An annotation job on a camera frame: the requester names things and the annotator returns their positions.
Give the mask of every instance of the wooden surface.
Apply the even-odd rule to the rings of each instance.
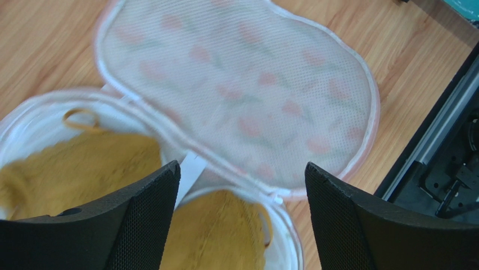
[[[105,3],[0,0],[0,119],[33,95],[103,85],[91,40]],[[277,3],[331,28],[372,69],[381,122],[372,153],[351,184],[373,193],[479,41],[479,31],[436,0]],[[306,269],[320,269],[308,204],[287,206],[301,235]]]

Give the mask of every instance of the wooden table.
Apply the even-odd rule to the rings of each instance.
[[[106,1],[0,0],[0,119],[33,95],[103,85],[91,40]],[[381,122],[371,155],[351,184],[373,193],[479,41],[479,31],[436,0],[277,3],[331,28],[372,69]],[[308,204],[289,203],[288,209],[306,269],[320,269]]]

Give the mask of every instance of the mesh laundry bag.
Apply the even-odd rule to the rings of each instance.
[[[112,1],[97,30],[107,83],[237,185],[304,199],[309,161],[347,181],[370,151],[379,95],[366,63],[271,2]]]

